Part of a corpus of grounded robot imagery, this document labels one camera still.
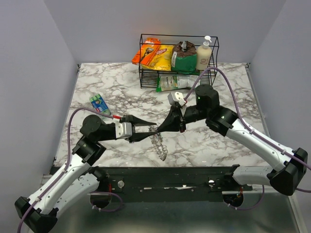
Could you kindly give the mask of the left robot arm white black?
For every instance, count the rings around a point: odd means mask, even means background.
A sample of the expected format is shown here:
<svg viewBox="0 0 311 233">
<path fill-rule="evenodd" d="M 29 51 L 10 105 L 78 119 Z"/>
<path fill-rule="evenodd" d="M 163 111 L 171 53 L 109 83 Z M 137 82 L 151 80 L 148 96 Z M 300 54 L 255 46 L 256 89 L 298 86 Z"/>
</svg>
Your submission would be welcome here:
<svg viewBox="0 0 311 233">
<path fill-rule="evenodd" d="M 135 131 L 136 126 L 151 126 L 151 122 L 133 115 L 115 118 L 116 121 L 109 124 L 97 115 L 84 119 L 80 129 L 83 136 L 73 149 L 68 150 L 67 161 L 36 192 L 16 200 L 15 208 L 21 224 L 26 223 L 35 233 L 47 233 L 82 196 L 107 188 L 107 178 L 90 171 L 106 150 L 101 141 L 125 139 L 134 143 L 153 135 L 152 132 Z"/>
</svg>

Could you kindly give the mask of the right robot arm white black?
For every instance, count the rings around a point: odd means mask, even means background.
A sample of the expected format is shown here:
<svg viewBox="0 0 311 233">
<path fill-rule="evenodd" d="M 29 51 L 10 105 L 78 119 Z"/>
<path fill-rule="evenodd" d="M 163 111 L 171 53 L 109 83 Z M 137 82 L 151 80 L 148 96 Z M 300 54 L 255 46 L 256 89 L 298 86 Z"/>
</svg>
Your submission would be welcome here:
<svg viewBox="0 0 311 233">
<path fill-rule="evenodd" d="M 279 193 L 291 196 L 305 175 L 308 153 L 286 147 L 247 124 L 238 114 L 219 102 L 219 94 L 212 86 L 202 84 L 195 89 L 196 104 L 186 106 L 183 94 L 168 95 L 170 112 L 158 132 L 181 132 L 186 125 L 205 120 L 210 130 L 228 137 L 261 157 L 268 163 L 264 167 L 238 166 L 224 177 L 224 186 L 235 190 L 244 184 L 268 185 Z"/>
</svg>

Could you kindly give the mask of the metal toothed key ring disc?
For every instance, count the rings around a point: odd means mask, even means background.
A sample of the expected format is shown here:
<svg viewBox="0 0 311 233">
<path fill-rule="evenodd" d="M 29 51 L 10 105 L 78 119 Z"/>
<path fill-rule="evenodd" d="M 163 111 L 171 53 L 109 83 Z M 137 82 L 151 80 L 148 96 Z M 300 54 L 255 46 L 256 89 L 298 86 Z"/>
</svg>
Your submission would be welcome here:
<svg viewBox="0 0 311 233">
<path fill-rule="evenodd" d="M 168 155 L 168 148 L 166 145 L 163 144 L 163 137 L 161 136 L 161 133 L 157 132 L 156 126 L 149 126 L 149 132 L 155 133 L 149 136 L 149 138 L 159 159 L 161 161 L 165 161 Z"/>
</svg>

